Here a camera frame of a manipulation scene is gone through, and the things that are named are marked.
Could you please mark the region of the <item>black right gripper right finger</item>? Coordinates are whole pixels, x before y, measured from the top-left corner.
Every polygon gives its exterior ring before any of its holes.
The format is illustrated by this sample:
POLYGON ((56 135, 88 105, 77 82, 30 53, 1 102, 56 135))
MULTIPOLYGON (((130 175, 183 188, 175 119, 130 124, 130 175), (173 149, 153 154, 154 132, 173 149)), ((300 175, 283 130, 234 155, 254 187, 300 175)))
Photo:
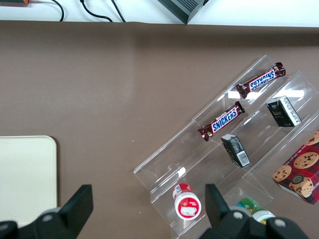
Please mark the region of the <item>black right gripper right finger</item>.
POLYGON ((231 210, 216 185, 205 185, 205 209, 211 227, 202 239, 250 239, 250 218, 238 210, 231 210))

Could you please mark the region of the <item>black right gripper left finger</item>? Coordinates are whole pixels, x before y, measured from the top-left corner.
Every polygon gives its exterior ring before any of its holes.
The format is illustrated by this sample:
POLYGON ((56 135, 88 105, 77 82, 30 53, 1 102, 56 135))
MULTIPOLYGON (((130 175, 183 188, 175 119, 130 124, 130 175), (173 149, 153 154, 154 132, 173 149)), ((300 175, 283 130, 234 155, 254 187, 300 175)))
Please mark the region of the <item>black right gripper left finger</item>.
POLYGON ((82 185, 68 202, 57 210, 42 213, 22 228, 24 239, 75 239, 93 211, 92 186, 82 185))

